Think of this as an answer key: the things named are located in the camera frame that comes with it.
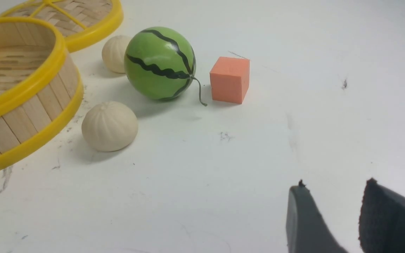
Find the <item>orange foam cube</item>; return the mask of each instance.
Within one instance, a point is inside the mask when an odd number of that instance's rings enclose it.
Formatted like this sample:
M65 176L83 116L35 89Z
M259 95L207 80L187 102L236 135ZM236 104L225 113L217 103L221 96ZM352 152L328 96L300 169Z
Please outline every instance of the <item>orange foam cube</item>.
M249 88L249 60L220 57L210 71L212 99L242 104Z

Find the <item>toy watermelon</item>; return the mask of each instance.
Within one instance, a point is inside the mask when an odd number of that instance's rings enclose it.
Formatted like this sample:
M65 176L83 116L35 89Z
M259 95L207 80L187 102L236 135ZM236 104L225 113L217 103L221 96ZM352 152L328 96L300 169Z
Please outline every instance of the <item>toy watermelon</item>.
M196 80L196 58L190 43L166 27L137 33L126 48L124 68L134 88L150 99L174 99Z

